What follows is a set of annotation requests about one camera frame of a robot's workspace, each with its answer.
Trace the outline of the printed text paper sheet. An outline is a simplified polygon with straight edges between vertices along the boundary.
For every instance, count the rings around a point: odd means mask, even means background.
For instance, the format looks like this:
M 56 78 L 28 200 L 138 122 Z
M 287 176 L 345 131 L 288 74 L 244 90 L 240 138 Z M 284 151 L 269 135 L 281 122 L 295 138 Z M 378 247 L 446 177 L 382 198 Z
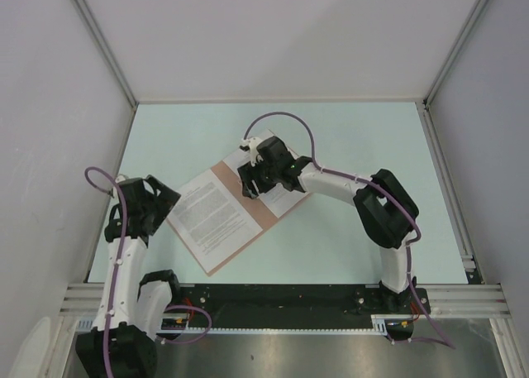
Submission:
M 279 184 L 257 198 L 275 217 L 281 218 L 307 196 L 298 176 L 312 162 L 312 159 L 294 152 L 273 132 L 266 130 L 258 136 L 244 140 L 223 160 L 223 163 L 235 174 L 240 188 L 241 179 L 237 168 L 248 162 L 252 165 L 259 162 L 277 165 L 284 172 L 284 177 Z M 240 194 L 244 199 L 248 199 L 242 195 L 242 189 Z

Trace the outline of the white paper sheet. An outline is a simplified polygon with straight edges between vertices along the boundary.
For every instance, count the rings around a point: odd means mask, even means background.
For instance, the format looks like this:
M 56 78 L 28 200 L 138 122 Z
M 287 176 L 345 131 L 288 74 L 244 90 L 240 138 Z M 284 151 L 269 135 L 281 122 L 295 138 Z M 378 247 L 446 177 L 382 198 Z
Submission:
M 207 275 L 263 232 L 211 171 L 188 182 L 169 214 L 169 224 Z

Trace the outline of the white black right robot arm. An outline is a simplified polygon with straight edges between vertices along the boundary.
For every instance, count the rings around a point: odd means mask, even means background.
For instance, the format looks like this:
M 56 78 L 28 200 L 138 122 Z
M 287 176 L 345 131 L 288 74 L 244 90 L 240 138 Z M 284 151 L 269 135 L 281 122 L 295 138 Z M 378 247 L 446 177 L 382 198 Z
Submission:
M 382 305 L 402 312 L 416 295 L 410 245 L 421 237 L 418 207 L 394 174 L 379 170 L 370 178 L 320 166 L 313 157 L 295 157 L 276 136 L 245 139 L 249 161 L 237 168 L 242 195 L 256 199 L 280 185 L 288 192 L 321 194 L 352 205 L 367 237 L 380 249 Z

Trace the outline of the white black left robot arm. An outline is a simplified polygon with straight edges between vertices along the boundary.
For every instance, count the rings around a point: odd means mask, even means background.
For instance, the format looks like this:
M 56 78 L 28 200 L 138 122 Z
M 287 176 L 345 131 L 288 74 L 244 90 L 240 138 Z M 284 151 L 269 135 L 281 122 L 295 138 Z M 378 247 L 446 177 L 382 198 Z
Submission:
M 150 238 L 180 195 L 152 175 L 123 178 L 117 186 L 104 229 L 108 267 L 101 302 L 75 351 L 90 377 L 152 377 L 162 315 L 181 305 L 183 292 L 172 270 L 142 274 L 141 267 Z

